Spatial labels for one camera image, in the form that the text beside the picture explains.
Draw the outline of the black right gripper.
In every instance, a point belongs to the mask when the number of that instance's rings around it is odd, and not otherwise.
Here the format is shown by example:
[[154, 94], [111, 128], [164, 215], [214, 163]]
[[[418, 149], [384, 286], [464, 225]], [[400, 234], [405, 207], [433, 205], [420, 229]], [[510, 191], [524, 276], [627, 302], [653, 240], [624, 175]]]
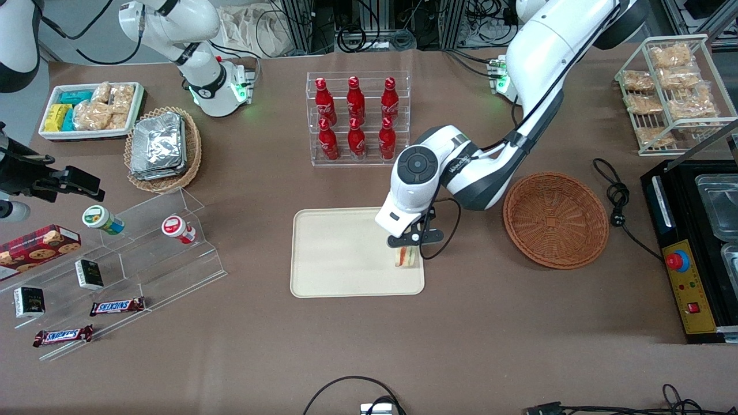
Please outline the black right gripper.
[[77, 194], [95, 201], [103, 201], [105, 191], [100, 179], [74, 166], [55, 171], [49, 165], [55, 162], [50, 155], [41, 155], [26, 145], [11, 139], [1, 123], [1, 191], [10, 196], [36, 197], [55, 203], [58, 193]]

